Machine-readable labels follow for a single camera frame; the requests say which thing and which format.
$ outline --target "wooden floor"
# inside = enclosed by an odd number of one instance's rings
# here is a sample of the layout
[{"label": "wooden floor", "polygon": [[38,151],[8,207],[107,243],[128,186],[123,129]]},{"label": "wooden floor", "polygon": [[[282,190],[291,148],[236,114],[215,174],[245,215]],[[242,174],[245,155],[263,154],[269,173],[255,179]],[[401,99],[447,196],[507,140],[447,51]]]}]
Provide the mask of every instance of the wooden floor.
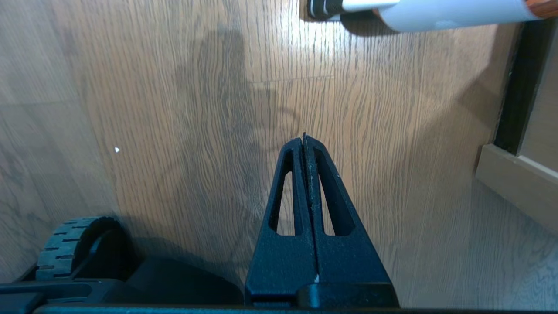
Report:
[{"label": "wooden floor", "polygon": [[306,131],[403,306],[558,310],[558,238],[473,178],[516,26],[396,34],[303,6],[2,0],[0,280],[62,221],[110,214],[143,252],[241,284]]}]

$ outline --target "white cylinder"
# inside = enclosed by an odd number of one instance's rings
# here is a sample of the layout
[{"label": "white cylinder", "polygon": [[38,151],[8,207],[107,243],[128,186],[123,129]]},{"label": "white cylinder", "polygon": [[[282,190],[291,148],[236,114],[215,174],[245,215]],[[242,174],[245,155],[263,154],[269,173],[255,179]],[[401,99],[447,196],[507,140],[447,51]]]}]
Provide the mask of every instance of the white cylinder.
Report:
[{"label": "white cylinder", "polygon": [[400,0],[343,0],[343,10],[345,12],[360,12],[372,10],[399,3]]},{"label": "white cylinder", "polygon": [[525,0],[400,0],[378,13],[399,32],[539,20]]}]

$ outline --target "rubber tire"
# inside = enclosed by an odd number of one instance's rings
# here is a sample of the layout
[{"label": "rubber tire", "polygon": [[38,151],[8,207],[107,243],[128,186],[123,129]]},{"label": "rubber tire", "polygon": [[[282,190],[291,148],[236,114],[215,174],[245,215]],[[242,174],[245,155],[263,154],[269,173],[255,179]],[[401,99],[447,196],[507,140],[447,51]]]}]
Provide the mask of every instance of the rubber tire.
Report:
[{"label": "rubber tire", "polygon": [[68,279],[89,255],[95,240],[109,230],[122,229],[114,218],[86,217],[64,222],[39,255],[35,280]]}]

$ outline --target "white tube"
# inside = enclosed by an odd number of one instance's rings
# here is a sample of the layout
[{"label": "white tube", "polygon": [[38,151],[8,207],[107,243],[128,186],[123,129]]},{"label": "white tube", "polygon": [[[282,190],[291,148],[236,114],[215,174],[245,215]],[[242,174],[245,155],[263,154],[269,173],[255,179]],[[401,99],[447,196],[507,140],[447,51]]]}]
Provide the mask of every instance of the white tube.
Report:
[{"label": "white tube", "polygon": [[525,0],[400,0],[378,13],[399,32],[539,20]]},{"label": "white tube", "polygon": [[360,12],[397,4],[400,0],[343,0],[343,10]]}]

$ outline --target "wooden handle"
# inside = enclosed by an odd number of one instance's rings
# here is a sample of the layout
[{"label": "wooden handle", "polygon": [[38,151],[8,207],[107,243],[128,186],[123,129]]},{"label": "wooden handle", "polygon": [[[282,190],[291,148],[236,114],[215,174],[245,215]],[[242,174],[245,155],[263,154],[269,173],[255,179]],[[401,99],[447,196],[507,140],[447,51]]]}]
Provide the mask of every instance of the wooden handle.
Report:
[{"label": "wooden handle", "polygon": [[558,16],[558,0],[525,0],[525,3],[540,18]]}]

